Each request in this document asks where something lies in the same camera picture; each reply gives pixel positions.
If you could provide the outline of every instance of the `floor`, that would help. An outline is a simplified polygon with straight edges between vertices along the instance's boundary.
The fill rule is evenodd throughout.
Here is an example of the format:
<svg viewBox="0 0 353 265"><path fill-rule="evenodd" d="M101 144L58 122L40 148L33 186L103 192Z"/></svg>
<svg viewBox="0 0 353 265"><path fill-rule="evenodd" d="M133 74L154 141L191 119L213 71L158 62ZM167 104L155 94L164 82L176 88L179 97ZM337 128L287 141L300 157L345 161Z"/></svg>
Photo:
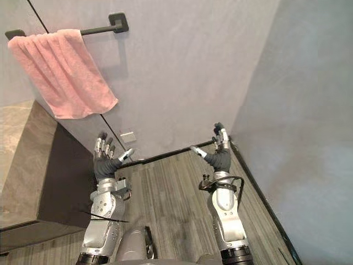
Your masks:
<svg viewBox="0 0 353 265"><path fill-rule="evenodd" d="M213 145L204 147L213 152ZM124 226L148 225L159 258L195 262L204 253L219 255L206 206L207 192L198 190L202 175L212 168L191 152L118 171L132 182ZM255 264L295 264L259 196L236 157L231 174L245 179L239 216L247 233ZM0 258L10 264L74 264L84 232L11 252Z"/></svg>

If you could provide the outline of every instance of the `robot finger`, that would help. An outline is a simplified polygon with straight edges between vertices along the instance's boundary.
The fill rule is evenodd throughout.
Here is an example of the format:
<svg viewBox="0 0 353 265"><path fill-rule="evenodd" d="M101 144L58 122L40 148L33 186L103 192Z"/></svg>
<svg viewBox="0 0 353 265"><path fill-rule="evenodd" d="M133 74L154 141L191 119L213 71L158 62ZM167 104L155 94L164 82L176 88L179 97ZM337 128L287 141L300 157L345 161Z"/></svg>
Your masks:
<svg viewBox="0 0 353 265"><path fill-rule="evenodd" d="M218 140L213 136L212 137L213 144L215 145L216 151L218 149Z"/></svg>
<svg viewBox="0 0 353 265"><path fill-rule="evenodd" d="M122 163L124 162L124 160L128 159L134 153L134 151L135 151L135 149L129 148L121 156L119 156L116 159L113 159L114 166L116 166L116 167L121 166Z"/></svg>
<svg viewBox="0 0 353 265"><path fill-rule="evenodd" d="M111 145L111 142L113 141L113 138L109 138L107 142L105 142L105 147L104 147L104 150L103 152L105 153L106 156L109 157L109 148L110 148L110 145Z"/></svg>
<svg viewBox="0 0 353 265"><path fill-rule="evenodd" d="M114 151L115 151L115 145L112 145L110 150L109 150L109 157L110 159L113 159L114 157Z"/></svg>
<svg viewBox="0 0 353 265"><path fill-rule="evenodd" d="M106 132L100 132L94 146L94 157L98 158L102 155L102 146L104 145L105 139L107 137Z"/></svg>
<svg viewBox="0 0 353 265"><path fill-rule="evenodd" d="M209 155L204 150L202 150L202 149L200 149L200 148L198 148L196 146L190 146L190 149L193 150L195 153L197 153L202 158L205 158L207 155Z"/></svg>
<svg viewBox="0 0 353 265"><path fill-rule="evenodd" d="M223 124L216 123L214 131L217 136L218 147L220 147L219 149L229 149L229 137Z"/></svg>

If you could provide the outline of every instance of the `towel bar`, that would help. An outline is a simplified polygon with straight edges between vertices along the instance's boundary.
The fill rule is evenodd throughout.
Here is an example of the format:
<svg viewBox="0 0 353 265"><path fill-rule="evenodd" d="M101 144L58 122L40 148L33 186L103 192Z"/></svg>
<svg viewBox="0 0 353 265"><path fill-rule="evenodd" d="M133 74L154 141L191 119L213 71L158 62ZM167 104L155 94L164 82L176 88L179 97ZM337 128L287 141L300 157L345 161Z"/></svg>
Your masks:
<svg viewBox="0 0 353 265"><path fill-rule="evenodd" d="M121 33L129 30L129 25L127 24L127 20L124 13L109 14L108 18L111 26L103 26L101 28L95 28L95 29L84 29L84 30L81 30L81 35L84 36L84 35L102 33L107 31L113 31L114 33ZM16 30L10 30L5 32L5 36L8 38L8 40L10 40L15 36L26 36L26 34L23 30L16 29Z"/></svg>

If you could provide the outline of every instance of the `pink towel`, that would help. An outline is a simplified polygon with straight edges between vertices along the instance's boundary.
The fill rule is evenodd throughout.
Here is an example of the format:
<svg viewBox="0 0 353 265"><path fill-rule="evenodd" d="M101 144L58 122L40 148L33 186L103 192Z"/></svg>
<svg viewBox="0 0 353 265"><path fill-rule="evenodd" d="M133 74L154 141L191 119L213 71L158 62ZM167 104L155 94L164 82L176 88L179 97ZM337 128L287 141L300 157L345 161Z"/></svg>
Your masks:
<svg viewBox="0 0 353 265"><path fill-rule="evenodd" d="M8 47L36 84L56 118L105 113L117 99L76 29L14 37Z"/></svg>

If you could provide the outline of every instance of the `gray wall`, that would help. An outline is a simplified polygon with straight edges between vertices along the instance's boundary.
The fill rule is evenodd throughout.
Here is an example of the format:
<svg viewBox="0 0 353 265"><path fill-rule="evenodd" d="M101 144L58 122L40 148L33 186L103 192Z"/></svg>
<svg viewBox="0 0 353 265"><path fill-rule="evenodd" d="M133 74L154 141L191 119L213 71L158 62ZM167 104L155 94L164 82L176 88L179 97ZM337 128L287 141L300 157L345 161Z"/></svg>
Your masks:
<svg viewBox="0 0 353 265"><path fill-rule="evenodd" d="M7 49L5 32L22 28L27 34L40 34L44 28L24 1L0 2L0 106L33 99L35 87Z"/></svg>
<svg viewBox="0 0 353 265"><path fill-rule="evenodd" d="M282 0L232 136L304 264L353 264L353 1Z"/></svg>
<svg viewBox="0 0 353 265"><path fill-rule="evenodd" d="M138 159L208 141L214 122L232 126L279 0L31 2L49 32L102 27L109 13L125 12L128 33L90 35L84 41L120 101L104 117L117 134L136 133L131 146L139 150ZM9 21L15 24L17 16L4 21L10 29ZM2 85L12 88L11 82ZM26 89L9 92L16 98ZM97 130L104 129L94 115L59 122L90 150Z"/></svg>

